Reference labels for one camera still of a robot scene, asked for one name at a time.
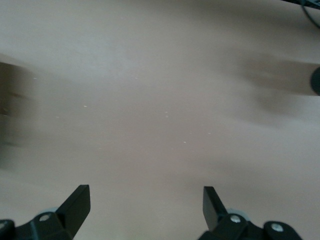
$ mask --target black robot arm part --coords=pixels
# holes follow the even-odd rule
[[[209,231],[199,240],[302,240],[288,224],[268,221],[263,228],[238,214],[229,214],[211,186],[203,190],[203,214]]]
[[[0,240],[72,240],[89,212],[89,185],[80,185],[55,212],[18,227],[10,219],[0,220]]]

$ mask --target black round object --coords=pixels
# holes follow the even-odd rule
[[[320,96],[320,67],[312,73],[310,84],[312,90]]]

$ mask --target white surface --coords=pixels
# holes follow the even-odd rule
[[[299,6],[0,6],[0,61],[30,72],[32,109],[1,155],[0,218],[21,225],[90,184],[75,239],[196,240],[203,186],[214,186],[260,227],[278,220],[319,238],[320,97],[308,79],[320,31]]]

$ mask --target black cable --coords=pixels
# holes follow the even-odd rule
[[[305,3],[306,3],[306,0],[301,0],[301,7],[302,7],[304,14],[313,23],[313,25],[315,25],[318,29],[320,29],[320,25],[312,18],[312,16],[307,11],[307,9],[305,7]]]

